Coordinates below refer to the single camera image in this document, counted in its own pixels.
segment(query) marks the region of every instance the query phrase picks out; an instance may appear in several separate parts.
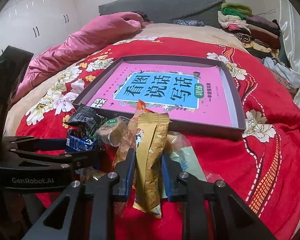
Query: red bedspread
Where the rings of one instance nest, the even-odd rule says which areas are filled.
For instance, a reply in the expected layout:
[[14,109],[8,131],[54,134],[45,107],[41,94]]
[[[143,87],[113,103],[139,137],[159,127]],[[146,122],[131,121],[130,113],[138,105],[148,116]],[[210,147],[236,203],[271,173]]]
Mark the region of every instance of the red bedspread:
[[[208,57],[226,63],[246,117],[242,140],[186,136],[205,171],[219,174],[278,239],[290,239],[300,219],[300,110],[256,58],[238,49],[156,37],[110,45],[65,72],[23,117],[17,135],[64,138],[64,122],[74,112],[71,101],[112,61],[140,54]],[[54,197],[40,194],[45,206]],[[162,201],[162,219],[156,219],[132,208],[133,198],[134,193],[123,218],[116,218],[116,239],[181,239],[182,217],[176,204]]]

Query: pink book cover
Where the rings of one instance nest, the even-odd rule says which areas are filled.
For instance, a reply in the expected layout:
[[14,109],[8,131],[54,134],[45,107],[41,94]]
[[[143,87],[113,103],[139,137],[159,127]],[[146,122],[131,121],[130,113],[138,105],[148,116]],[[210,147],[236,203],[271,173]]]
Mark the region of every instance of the pink book cover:
[[217,66],[123,62],[87,105],[134,113],[139,99],[154,112],[169,113],[172,120],[231,126]]

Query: white flower print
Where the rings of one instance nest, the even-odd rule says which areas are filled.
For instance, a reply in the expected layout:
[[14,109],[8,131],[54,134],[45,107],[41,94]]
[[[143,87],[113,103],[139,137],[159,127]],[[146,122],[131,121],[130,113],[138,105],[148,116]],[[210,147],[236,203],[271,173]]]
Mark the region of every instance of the white flower print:
[[52,106],[53,109],[56,109],[56,113],[60,114],[61,112],[69,112],[71,109],[74,109],[72,102],[77,98],[77,96],[84,90],[84,81],[82,78],[71,84],[71,91],[62,95],[57,100],[53,101]]
[[261,112],[256,112],[254,109],[246,112],[246,130],[244,131],[242,138],[247,136],[254,136],[260,142],[269,142],[269,138],[274,138],[276,134],[272,124],[266,124],[267,118],[262,116]]
[[128,39],[128,40],[122,40],[122,41],[118,41],[116,43],[114,43],[113,45],[120,45],[123,43],[130,43],[132,41],[155,41],[158,37],[155,36],[146,36],[146,37],[141,37],[138,39]]
[[30,114],[26,119],[27,125],[35,125],[40,122],[43,119],[43,114],[53,109],[52,102],[53,99],[46,95],[36,105],[32,106],[26,113],[26,115]]
[[75,80],[79,74],[82,73],[82,70],[79,69],[78,66],[74,66],[67,71],[65,71],[57,80],[55,85],[47,91],[47,94],[40,99],[40,101],[31,107],[26,115],[29,116],[26,119],[27,125],[35,125],[37,122],[40,122],[44,116],[44,113],[49,112],[50,110],[54,109],[53,103],[56,100],[64,98],[61,92],[66,91],[66,83],[72,82]]
[[74,66],[67,71],[63,72],[63,74],[58,78],[57,82],[55,83],[54,87],[52,89],[65,92],[66,89],[66,83],[72,82],[75,80],[79,74],[82,73],[82,69],[79,69],[80,65]]
[[225,56],[217,55],[216,53],[207,53],[207,58],[222,61],[229,69],[231,76],[239,80],[245,80],[245,76],[248,75],[247,71],[242,68],[238,68],[236,63],[231,63]]
[[27,125],[35,125],[37,122],[40,122],[44,117],[43,114],[53,109],[53,101],[61,96],[60,91],[49,89],[47,94],[26,113],[26,115],[30,114],[26,119]]
[[113,62],[113,58],[98,59],[95,62],[89,63],[88,67],[86,68],[86,71],[92,72],[97,69],[106,69],[111,65],[112,62]]
[[239,80],[245,80],[245,76],[248,75],[245,69],[238,68],[235,63],[226,63],[226,67],[229,69],[231,76]]
[[214,52],[212,52],[212,53],[208,52],[207,53],[207,58],[214,59],[214,60],[217,60],[217,61],[222,61],[223,63],[228,63],[229,62],[229,60],[225,56],[217,55]]

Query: black snack wrapper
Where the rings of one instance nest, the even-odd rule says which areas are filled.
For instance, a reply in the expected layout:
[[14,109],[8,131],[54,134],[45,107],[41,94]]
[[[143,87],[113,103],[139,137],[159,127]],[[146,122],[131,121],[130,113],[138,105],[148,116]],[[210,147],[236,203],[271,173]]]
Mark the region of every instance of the black snack wrapper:
[[94,141],[96,139],[94,138],[96,130],[105,122],[106,118],[97,114],[92,107],[81,104],[66,124],[78,127],[79,130],[85,132]]

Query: green clothing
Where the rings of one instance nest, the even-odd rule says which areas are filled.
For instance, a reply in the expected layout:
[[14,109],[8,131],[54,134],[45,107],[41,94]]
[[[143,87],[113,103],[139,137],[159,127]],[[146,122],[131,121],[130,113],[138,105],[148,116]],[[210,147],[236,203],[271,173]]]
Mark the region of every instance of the green clothing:
[[236,10],[230,8],[221,9],[223,15],[236,15],[239,16],[242,20],[245,20],[245,16],[242,13],[237,12]]
[[230,2],[223,3],[221,5],[221,8],[222,9],[229,8],[229,9],[236,10],[237,12],[239,12],[241,14],[253,16],[251,8],[247,5],[243,5],[242,3],[230,3]]

